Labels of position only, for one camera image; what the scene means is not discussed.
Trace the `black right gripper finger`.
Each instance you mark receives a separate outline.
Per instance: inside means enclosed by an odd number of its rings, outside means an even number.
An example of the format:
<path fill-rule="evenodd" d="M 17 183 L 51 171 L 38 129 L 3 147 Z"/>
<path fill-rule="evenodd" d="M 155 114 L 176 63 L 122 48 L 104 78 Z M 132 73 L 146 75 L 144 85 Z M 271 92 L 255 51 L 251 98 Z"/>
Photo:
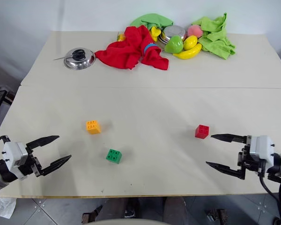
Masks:
<path fill-rule="evenodd" d="M 211 135 L 210 137 L 229 143 L 238 142 L 238 143 L 246 144 L 247 142 L 247 136 L 239 136 L 233 134 L 215 134 L 215 135 Z"/>
<path fill-rule="evenodd" d="M 219 163 L 213 163 L 213 162 L 208 162 L 206 161 L 206 163 L 211 166 L 212 168 L 216 169 L 217 171 L 226 174 L 226 175 L 230 175 L 233 177 L 237 177 L 241 180 L 245 179 L 245 170 L 246 168 L 243 166 L 243 163 L 237 164 L 238 166 L 240 166 L 240 169 L 238 170 L 232 170 L 229 166 L 226 165 L 222 165 Z"/>

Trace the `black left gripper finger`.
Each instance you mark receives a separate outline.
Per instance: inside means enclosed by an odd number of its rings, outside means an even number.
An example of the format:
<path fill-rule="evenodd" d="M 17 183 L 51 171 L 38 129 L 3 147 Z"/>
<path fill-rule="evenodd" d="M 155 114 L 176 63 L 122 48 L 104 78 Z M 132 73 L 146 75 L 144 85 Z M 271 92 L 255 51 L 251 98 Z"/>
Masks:
<path fill-rule="evenodd" d="M 45 146 L 58 138 L 59 138 L 59 135 L 51 135 L 51 136 L 42 137 L 42 138 L 39 138 L 39 139 L 36 139 L 34 141 L 27 143 L 26 147 L 29 150 L 33 150 L 34 148 Z"/>
<path fill-rule="evenodd" d="M 71 156 L 72 155 L 68 155 L 68 156 L 62 157 L 62 158 L 52 162 L 45 169 L 40 169 L 39 174 L 42 176 L 46 176 L 46 175 L 52 173 L 53 171 L 59 169 L 62 165 L 64 165 L 71 158 Z"/>

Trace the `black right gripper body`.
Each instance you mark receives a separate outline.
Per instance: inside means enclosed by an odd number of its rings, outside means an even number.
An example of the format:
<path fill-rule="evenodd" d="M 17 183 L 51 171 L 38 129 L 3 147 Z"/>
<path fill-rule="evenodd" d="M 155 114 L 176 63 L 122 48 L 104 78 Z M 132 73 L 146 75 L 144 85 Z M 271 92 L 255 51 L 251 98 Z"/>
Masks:
<path fill-rule="evenodd" d="M 239 170 L 241 175 L 245 175 L 246 169 L 256 172 L 257 175 L 265 175 L 264 159 L 255 159 L 250 155 L 251 135 L 245 136 L 244 147 L 238 153 L 237 165 L 241 167 Z"/>

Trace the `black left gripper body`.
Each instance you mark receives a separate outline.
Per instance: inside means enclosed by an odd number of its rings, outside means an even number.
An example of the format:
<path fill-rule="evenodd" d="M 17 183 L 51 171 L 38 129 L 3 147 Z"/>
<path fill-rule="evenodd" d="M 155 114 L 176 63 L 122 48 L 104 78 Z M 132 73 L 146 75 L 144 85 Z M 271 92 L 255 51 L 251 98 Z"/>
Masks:
<path fill-rule="evenodd" d="M 24 164 L 19 167 L 19 170 L 23 175 L 35 174 L 36 177 L 39 177 L 42 174 L 41 172 L 42 167 L 38 159 L 33 156 L 32 148 L 29 145 L 27 145 L 25 149 L 28 153 L 28 156 Z"/>

